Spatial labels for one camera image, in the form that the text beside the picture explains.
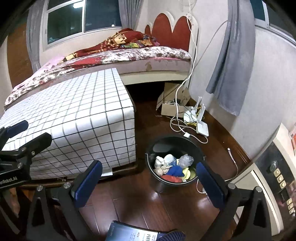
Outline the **white appliance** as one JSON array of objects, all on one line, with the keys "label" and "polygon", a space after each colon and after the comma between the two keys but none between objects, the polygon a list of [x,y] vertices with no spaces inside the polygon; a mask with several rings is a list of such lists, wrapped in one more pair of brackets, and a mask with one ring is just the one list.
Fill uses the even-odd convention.
[{"label": "white appliance", "polygon": [[231,181],[238,188],[259,186],[265,195],[271,234],[280,234],[295,221],[295,152],[288,129],[280,124],[254,160]]}]

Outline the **right window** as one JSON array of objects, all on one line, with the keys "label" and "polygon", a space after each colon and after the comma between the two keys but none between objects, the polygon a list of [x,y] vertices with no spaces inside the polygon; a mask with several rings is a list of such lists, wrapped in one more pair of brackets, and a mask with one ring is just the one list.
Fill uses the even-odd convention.
[{"label": "right window", "polygon": [[250,2],[257,27],[271,31],[295,44],[295,38],[290,30],[271,7],[260,0],[250,0]]}]

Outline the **grey curtain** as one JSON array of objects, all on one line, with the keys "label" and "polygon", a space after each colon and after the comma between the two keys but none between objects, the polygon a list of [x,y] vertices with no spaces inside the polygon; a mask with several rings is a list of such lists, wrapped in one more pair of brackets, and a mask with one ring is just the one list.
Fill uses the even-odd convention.
[{"label": "grey curtain", "polygon": [[27,18],[26,44],[33,73],[35,73],[37,70],[41,68],[39,43],[44,4],[45,1],[35,1],[35,3],[29,8]]},{"label": "grey curtain", "polygon": [[143,0],[118,0],[122,28],[135,29]]},{"label": "grey curtain", "polygon": [[206,88],[220,107],[239,116],[247,93],[255,52],[255,24],[250,1],[228,1],[222,47]]}]

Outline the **red patterned blanket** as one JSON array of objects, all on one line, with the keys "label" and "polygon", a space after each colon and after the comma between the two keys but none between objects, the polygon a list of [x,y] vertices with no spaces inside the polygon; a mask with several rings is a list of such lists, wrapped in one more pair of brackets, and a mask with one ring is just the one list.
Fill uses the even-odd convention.
[{"label": "red patterned blanket", "polygon": [[125,28],[116,32],[114,35],[108,37],[106,40],[93,47],[81,49],[74,53],[71,53],[70,55],[64,57],[64,59],[61,60],[59,64],[78,57],[106,52],[110,50],[154,47],[159,45],[160,43],[153,36],[144,34],[139,31],[134,31],[130,28]]}]

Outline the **yellow cloth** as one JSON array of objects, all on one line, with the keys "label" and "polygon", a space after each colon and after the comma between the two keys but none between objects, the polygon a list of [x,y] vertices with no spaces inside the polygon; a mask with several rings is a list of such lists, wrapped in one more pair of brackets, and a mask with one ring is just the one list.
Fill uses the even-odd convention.
[{"label": "yellow cloth", "polygon": [[182,177],[183,182],[191,181],[196,177],[196,172],[194,170],[191,170],[189,168],[183,169],[184,176]]}]

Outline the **clear plastic bag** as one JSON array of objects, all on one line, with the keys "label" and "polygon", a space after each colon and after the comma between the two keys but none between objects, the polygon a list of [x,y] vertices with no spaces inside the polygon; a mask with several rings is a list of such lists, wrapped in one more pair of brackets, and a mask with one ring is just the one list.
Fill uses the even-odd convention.
[{"label": "clear plastic bag", "polygon": [[194,162],[194,158],[189,156],[188,154],[185,154],[179,158],[178,166],[181,167],[182,169],[185,169],[191,166],[193,162]]}]

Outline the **white grid tablecloth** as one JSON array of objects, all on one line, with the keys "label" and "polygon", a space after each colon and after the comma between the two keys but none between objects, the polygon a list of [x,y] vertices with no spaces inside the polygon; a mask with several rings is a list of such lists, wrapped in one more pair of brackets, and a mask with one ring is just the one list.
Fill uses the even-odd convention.
[{"label": "white grid tablecloth", "polygon": [[27,121],[27,130],[10,138],[12,151],[41,135],[51,145],[32,159],[33,179],[74,176],[99,160],[104,170],[136,160],[134,107],[116,69],[75,77],[48,87],[9,108],[1,126]]}]

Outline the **blue patterned paper cup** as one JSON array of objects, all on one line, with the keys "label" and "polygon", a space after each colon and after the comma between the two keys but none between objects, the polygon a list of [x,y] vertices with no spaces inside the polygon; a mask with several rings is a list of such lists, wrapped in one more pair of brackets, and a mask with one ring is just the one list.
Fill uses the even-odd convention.
[{"label": "blue patterned paper cup", "polygon": [[164,157],[164,162],[168,166],[175,166],[175,165],[177,165],[177,158],[175,158],[172,154],[167,154]]}]

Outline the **blue cloth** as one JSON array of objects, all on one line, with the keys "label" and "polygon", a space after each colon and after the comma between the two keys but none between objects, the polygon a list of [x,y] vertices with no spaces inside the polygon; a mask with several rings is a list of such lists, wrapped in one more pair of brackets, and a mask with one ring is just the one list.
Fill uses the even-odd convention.
[{"label": "blue cloth", "polygon": [[172,166],[166,174],[169,176],[184,177],[183,169],[178,165]]}]

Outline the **red plastic bag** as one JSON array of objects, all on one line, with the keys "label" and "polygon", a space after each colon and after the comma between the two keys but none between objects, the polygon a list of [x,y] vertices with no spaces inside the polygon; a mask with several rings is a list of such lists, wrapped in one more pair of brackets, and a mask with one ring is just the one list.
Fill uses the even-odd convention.
[{"label": "red plastic bag", "polygon": [[176,177],[176,176],[171,176],[171,175],[163,175],[163,176],[161,176],[161,178],[163,180],[166,180],[171,183],[183,183],[183,180],[181,177]]}]

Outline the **grey curtain right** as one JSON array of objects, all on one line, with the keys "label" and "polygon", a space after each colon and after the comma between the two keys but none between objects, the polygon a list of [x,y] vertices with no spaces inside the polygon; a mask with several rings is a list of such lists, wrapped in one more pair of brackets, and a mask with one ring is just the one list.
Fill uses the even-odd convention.
[{"label": "grey curtain right", "polygon": [[255,24],[250,1],[228,1],[222,47],[206,88],[220,107],[239,116],[247,93],[255,52]]}]

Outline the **red scalloped headboard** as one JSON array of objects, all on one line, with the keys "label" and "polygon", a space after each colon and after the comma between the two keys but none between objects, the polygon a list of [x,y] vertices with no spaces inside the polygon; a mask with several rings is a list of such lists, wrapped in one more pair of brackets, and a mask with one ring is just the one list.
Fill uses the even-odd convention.
[{"label": "red scalloped headboard", "polygon": [[156,38],[161,46],[187,51],[195,55],[198,41],[198,23],[191,14],[174,18],[169,11],[159,13],[153,22],[147,23],[144,33]]}]

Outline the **pink blanket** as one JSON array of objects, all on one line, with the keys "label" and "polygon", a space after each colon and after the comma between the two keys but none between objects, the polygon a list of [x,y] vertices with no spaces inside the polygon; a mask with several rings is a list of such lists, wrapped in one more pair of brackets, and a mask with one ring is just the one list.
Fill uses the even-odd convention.
[{"label": "pink blanket", "polygon": [[40,69],[38,69],[35,72],[35,74],[41,74],[41,73],[45,72],[46,70],[51,69],[52,67],[56,66],[59,62],[61,62],[63,59],[64,59],[64,56],[57,56],[57,57],[50,59]]}]

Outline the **back window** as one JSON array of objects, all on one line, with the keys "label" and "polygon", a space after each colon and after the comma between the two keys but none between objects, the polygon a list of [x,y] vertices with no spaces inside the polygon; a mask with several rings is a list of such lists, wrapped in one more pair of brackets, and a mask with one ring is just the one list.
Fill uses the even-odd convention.
[{"label": "back window", "polygon": [[121,29],[118,1],[45,1],[42,48],[88,34]]}]

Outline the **bed with floral sheet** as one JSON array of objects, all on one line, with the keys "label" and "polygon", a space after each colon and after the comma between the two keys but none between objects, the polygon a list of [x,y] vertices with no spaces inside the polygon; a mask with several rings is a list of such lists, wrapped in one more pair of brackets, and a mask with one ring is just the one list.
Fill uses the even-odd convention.
[{"label": "bed with floral sheet", "polygon": [[49,87],[65,81],[71,78],[75,72],[79,72],[82,69],[104,70],[117,68],[118,72],[123,74],[147,72],[150,71],[150,68],[144,65],[144,63],[149,60],[179,61],[181,62],[181,67],[178,67],[177,64],[171,64],[168,68],[158,67],[155,70],[182,72],[183,70],[189,70],[191,56],[187,51],[182,49],[158,46],[138,49],[118,49],[79,57],[57,64],[41,74],[34,73],[31,77],[14,87],[6,99],[4,109],[8,109],[15,104],[19,98],[32,94],[34,89],[37,88],[40,90],[42,85]]}]

